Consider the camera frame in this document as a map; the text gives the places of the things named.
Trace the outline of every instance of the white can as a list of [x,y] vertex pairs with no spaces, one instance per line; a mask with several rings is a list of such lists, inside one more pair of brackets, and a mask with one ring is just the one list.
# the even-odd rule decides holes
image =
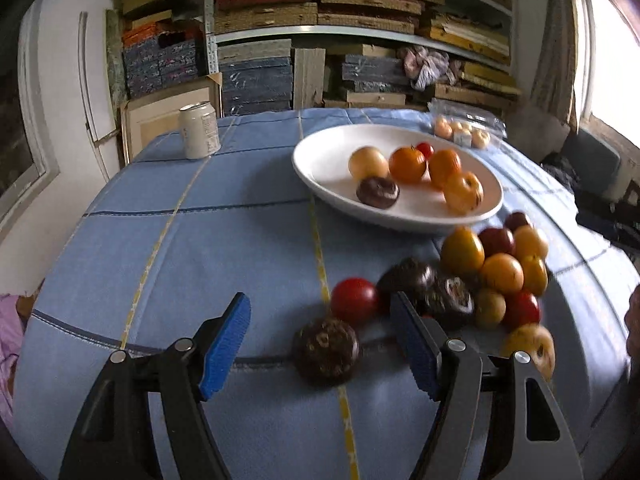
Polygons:
[[180,134],[187,158],[204,158],[220,149],[216,111],[209,101],[180,108]]

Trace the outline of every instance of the white bowl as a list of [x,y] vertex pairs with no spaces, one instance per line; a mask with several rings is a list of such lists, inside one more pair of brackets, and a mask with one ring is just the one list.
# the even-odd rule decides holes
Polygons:
[[[454,214],[442,193],[431,187],[428,172],[417,186],[400,186],[400,197],[389,209],[377,209],[356,197],[358,183],[351,177],[351,153],[375,146],[387,158],[401,146],[428,142],[434,150],[453,149],[464,171],[475,173],[484,188],[484,200],[471,214]],[[301,140],[292,156],[293,167],[308,188],[336,209],[365,222],[398,231],[445,234],[455,226],[471,225],[495,215],[502,205],[502,186],[480,160],[439,137],[383,124],[353,124],[321,130]]]

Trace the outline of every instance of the can top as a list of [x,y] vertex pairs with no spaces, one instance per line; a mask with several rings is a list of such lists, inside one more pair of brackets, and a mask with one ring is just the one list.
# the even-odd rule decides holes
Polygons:
[[207,105],[210,105],[209,101],[201,101],[199,103],[193,103],[191,105],[183,106],[182,108],[180,108],[180,111],[185,112],[187,110],[195,110],[196,108],[202,108]]

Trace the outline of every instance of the blue tablecloth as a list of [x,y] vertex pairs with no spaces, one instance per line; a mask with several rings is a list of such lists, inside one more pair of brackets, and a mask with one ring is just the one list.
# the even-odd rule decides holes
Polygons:
[[[288,357],[294,331],[326,311],[315,244],[329,287],[348,276],[375,282],[411,254],[438,257],[440,238],[357,222],[313,200],[295,175],[290,157],[302,137],[369,121],[431,131],[430,115],[412,110],[225,118],[214,156],[185,160],[180,135],[167,134],[108,183],[47,276],[18,364],[14,435],[49,479],[110,352],[122,341],[134,355],[164,349],[222,313],[237,291],[252,300],[252,323],[224,389],[205,405],[233,478],[408,478],[436,404],[415,386],[388,324],[361,331],[362,366],[342,389],[306,386]],[[472,153],[504,187],[503,208],[477,229],[522,209],[551,240],[543,322],[558,353],[553,388],[587,470],[594,432],[625,382],[622,318],[638,274],[576,225],[571,194],[537,165],[505,144]],[[462,336],[485,350],[502,337]],[[484,414],[489,401],[482,396]],[[175,479],[156,394],[151,410],[164,476]],[[477,425],[466,478],[477,472],[486,424],[485,416]],[[614,426],[607,431],[623,442],[628,428]],[[597,447],[602,468],[616,451]]]

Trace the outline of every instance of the dark brown fruit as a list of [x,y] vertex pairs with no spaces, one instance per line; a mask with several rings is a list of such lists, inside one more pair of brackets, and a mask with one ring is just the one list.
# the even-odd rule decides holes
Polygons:
[[518,227],[523,225],[533,226],[531,218],[524,211],[515,211],[511,213],[504,221],[504,226],[512,233],[516,231]]
[[418,314],[421,314],[424,310],[424,297],[433,285],[435,277],[433,267],[415,258],[405,258],[385,272],[376,286],[384,295],[404,292]]
[[445,331],[474,322],[474,300],[461,278],[438,277],[425,299],[426,306],[421,314],[433,317]]
[[363,204],[378,209],[389,209],[398,201],[400,189],[390,178],[370,176],[360,182],[356,196]]
[[485,258],[498,253],[510,254],[511,256],[515,254],[516,242],[509,229],[488,227],[478,235],[478,238],[484,247]]
[[337,386],[348,381],[360,353],[355,330],[332,317],[309,323],[293,338],[296,369],[315,386]]

